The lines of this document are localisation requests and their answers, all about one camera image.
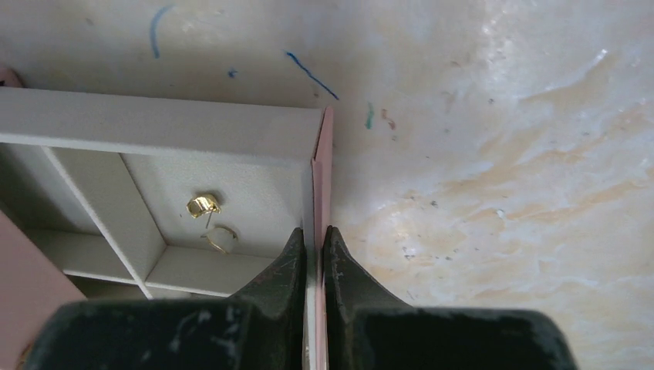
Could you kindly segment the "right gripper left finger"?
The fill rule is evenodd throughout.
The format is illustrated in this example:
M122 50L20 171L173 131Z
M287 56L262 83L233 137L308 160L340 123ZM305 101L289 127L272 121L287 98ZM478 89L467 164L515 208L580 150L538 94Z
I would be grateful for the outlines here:
M28 369L299 369L306 257L301 229L227 298L95 300L46 322Z

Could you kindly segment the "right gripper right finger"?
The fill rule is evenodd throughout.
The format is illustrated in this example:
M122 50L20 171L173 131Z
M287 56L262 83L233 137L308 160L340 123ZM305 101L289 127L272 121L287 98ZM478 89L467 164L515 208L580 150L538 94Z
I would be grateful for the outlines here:
M538 311L413 307L383 287L326 231L330 369L576 369L564 334Z

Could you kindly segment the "pink jewelry box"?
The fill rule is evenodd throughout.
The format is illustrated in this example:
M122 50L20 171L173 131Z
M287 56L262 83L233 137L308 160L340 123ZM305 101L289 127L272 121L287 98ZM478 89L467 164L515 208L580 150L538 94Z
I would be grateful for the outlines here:
M22 367L48 318L80 290L27 236L28 229L65 226L60 212L35 185L29 165L45 170L35 147L1 145L1 367Z

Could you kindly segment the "beige divided tray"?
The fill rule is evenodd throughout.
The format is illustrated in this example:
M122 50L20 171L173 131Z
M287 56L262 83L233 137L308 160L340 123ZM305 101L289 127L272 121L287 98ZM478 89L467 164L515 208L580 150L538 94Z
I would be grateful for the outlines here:
M80 290L78 301L227 298L301 229L299 369L328 363L319 246L329 222L332 132L330 108L1 90L1 145L43 153L47 168L29 171L67 223L26 234ZM208 228L207 216L186 209L202 193L221 205ZM213 227L237 234L232 253L202 238Z

